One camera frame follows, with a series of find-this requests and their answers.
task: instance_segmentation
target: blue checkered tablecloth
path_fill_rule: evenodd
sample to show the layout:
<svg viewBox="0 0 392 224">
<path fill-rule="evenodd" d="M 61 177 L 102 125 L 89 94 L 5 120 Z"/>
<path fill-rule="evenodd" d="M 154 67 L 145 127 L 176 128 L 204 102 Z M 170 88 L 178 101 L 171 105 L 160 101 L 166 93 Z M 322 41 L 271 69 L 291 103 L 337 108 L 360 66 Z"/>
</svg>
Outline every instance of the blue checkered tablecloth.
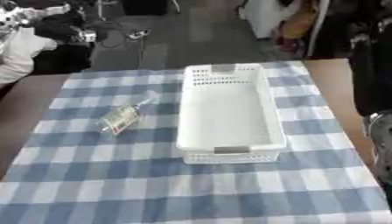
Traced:
<svg viewBox="0 0 392 224">
<path fill-rule="evenodd" d="M 264 67 L 289 142 L 273 164 L 183 163 L 183 71 L 73 74 L 0 184 L 0 223 L 390 223 L 305 67 Z M 147 90 L 160 98 L 136 127 L 98 132 L 98 118 Z"/>
</svg>

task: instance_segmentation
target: floor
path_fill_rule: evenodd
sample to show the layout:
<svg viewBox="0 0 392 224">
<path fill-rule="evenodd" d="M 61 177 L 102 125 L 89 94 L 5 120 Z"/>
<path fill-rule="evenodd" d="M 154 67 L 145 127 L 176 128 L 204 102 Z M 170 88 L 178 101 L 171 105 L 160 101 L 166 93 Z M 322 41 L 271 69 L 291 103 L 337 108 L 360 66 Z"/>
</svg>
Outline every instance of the floor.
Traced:
<svg viewBox="0 0 392 224">
<path fill-rule="evenodd" d="M 249 23 L 235 15 L 242 0 L 178 0 L 181 14 L 170 4 L 167 15 L 127 17 L 121 4 L 106 6 L 105 17 L 120 22 L 126 31 L 151 29 L 141 44 L 126 42 L 115 48 L 98 45 L 89 71 L 128 69 L 176 69 L 197 64 L 225 64 L 290 60 L 270 40 L 257 40 Z M 118 31 L 111 31 L 104 42 L 122 42 Z M 143 59 L 140 60 L 140 49 Z"/>
</svg>

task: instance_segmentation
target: cable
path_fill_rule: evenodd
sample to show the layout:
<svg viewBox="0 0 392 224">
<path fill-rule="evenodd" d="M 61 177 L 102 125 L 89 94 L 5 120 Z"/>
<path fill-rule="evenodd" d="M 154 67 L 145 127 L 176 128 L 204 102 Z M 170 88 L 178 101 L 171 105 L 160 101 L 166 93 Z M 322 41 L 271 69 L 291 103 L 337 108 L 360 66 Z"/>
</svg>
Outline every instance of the cable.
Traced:
<svg viewBox="0 0 392 224">
<path fill-rule="evenodd" d="M 144 59 L 144 38 L 140 39 L 139 57 L 137 58 L 137 66 L 136 66 L 137 70 L 141 68 L 143 59 Z"/>
</svg>

